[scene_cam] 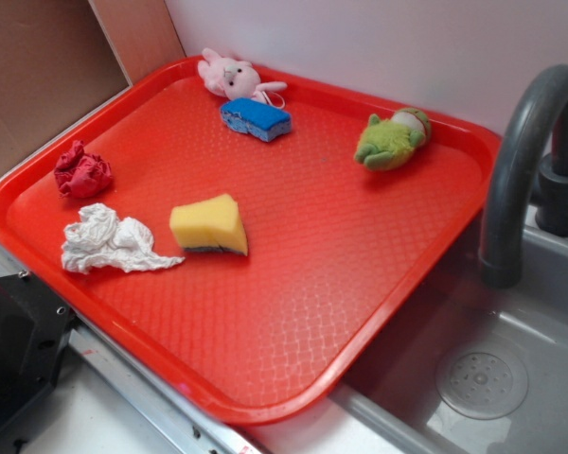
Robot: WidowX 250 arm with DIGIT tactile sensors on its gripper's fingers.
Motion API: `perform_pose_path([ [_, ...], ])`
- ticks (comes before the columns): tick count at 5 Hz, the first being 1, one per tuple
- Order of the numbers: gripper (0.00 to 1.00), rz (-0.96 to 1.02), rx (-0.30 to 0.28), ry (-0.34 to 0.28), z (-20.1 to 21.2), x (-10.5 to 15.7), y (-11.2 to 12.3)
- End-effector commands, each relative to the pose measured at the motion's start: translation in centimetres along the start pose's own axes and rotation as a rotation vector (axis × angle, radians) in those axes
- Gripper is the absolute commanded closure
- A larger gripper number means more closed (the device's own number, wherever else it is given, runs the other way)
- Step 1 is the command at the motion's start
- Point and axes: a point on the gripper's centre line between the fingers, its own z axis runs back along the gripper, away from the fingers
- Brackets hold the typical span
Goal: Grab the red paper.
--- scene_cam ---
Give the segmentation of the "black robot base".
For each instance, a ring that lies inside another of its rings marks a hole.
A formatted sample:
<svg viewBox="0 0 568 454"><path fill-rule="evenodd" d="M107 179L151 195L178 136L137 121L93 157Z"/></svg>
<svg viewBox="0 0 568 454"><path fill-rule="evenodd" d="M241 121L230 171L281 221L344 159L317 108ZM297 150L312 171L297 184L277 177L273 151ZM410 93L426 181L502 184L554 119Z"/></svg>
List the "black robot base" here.
<svg viewBox="0 0 568 454"><path fill-rule="evenodd" d="M0 435L56 388L72 320L37 276L0 277Z"/></svg>

